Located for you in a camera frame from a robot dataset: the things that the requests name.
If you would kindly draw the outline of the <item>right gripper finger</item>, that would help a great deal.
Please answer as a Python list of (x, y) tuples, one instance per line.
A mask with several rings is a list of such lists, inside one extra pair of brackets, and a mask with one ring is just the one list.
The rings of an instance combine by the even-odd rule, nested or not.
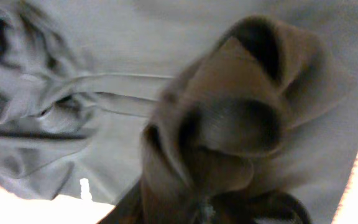
[(314, 33), (264, 16), (234, 24), (161, 92), (142, 132), (142, 173), (103, 223), (310, 223), (257, 166), (336, 106), (347, 81)]

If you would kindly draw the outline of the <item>black t-shirt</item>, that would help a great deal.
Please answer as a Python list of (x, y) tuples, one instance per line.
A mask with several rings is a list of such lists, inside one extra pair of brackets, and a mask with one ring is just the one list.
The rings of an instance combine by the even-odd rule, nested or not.
[(24, 199), (115, 206), (142, 173), (142, 132), (168, 84), (237, 22), (316, 34), (347, 81), (341, 101), (292, 129), (250, 193), (296, 197), (331, 223), (358, 152), (358, 1), (0, 1), (0, 186)]

